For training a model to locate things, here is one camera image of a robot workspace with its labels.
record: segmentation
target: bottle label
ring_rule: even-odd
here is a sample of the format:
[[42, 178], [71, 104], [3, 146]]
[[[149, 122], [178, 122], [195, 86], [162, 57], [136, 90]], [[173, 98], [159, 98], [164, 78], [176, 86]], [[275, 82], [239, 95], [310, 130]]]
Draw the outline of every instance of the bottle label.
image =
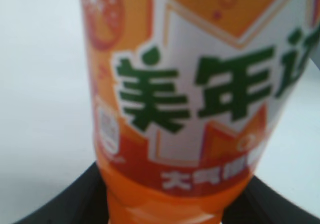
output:
[[112, 168], [190, 197], [252, 175], [319, 40], [320, 0], [82, 4], [96, 148]]

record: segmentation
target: black object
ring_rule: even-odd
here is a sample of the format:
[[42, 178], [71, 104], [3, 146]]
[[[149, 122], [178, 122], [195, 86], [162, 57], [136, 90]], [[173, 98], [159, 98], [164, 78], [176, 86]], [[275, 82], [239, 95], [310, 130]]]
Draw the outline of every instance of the black object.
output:
[[[106, 188], [96, 164], [60, 195], [16, 224], [107, 224]], [[320, 224], [254, 177], [225, 210], [223, 224]]]

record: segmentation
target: orange bottle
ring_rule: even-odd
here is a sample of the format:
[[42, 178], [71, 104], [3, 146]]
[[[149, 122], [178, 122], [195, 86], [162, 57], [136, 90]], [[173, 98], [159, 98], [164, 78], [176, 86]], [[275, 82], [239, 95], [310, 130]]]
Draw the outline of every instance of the orange bottle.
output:
[[82, 7], [111, 224], [220, 223], [319, 39], [320, 0]]

